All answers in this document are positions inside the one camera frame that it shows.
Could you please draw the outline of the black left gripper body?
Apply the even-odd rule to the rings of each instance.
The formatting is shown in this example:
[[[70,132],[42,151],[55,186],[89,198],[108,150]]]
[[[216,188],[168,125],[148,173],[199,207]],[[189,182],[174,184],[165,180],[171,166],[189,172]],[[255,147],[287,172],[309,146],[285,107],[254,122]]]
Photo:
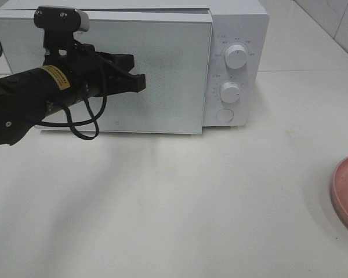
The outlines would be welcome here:
[[[125,68],[124,54],[99,52],[91,44],[74,39],[72,32],[44,31],[44,65],[54,65],[68,78],[76,97],[88,90],[91,97],[117,94],[111,81],[119,76],[109,64]]]

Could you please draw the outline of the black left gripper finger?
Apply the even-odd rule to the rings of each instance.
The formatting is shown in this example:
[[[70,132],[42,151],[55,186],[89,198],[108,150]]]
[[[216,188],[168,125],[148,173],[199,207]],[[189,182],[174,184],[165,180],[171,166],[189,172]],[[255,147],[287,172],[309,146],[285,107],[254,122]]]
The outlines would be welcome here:
[[[34,24],[47,31],[86,32],[89,30],[89,17],[76,8],[39,6],[34,13]]]
[[[132,54],[96,52],[102,62],[106,77],[107,93],[138,93],[146,88],[145,74],[131,74],[135,67]]]

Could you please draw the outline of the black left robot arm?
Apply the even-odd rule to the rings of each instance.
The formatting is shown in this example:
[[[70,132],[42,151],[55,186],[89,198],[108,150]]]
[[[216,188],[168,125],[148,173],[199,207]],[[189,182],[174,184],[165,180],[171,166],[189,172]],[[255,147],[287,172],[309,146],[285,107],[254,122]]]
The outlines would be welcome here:
[[[14,145],[34,126],[56,127],[46,117],[59,111],[66,115],[62,126],[87,140],[78,128],[96,124],[89,99],[100,97],[102,109],[110,95],[138,93],[146,87],[143,74],[132,74],[131,54],[96,51],[74,38],[89,29],[88,15],[76,8],[39,6],[34,24],[44,31],[44,62],[40,67],[0,78],[0,145]]]

